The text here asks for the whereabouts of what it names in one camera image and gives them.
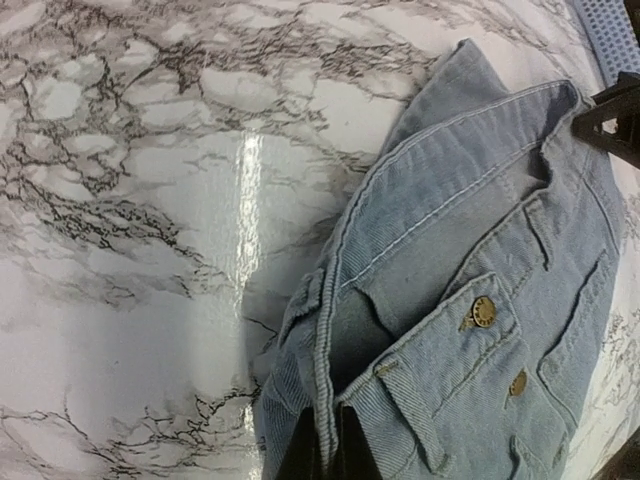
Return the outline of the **grey denim jeans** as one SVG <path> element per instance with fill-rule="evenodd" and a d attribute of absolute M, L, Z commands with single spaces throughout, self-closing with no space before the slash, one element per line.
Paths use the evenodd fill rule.
<path fill-rule="evenodd" d="M 567 80 L 506 89 L 461 41 L 401 115 L 292 296 L 258 403 L 263 475 L 312 408 L 380 479 L 558 479 L 611 310 L 624 202 Z"/>

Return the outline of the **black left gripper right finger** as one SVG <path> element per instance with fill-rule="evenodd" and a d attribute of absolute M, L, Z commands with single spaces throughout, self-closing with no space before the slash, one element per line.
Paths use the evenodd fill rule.
<path fill-rule="evenodd" d="M 336 428 L 338 450 L 333 461 L 333 479 L 379 480 L 380 471 L 354 408 L 338 406 Z"/>

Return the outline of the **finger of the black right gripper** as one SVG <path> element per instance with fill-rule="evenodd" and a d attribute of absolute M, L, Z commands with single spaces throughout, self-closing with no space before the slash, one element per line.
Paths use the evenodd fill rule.
<path fill-rule="evenodd" d="M 573 135 L 627 163 L 638 163 L 639 74 L 621 72 L 617 83 L 593 101 L 593 107 L 573 119 Z"/>

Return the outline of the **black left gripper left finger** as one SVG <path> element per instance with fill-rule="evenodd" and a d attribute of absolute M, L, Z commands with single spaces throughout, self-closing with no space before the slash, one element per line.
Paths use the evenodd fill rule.
<path fill-rule="evenodd" d="M 296 423 L 276 480 L 319 480 L 320 452 L 314 411 L 305 408 Z"/>

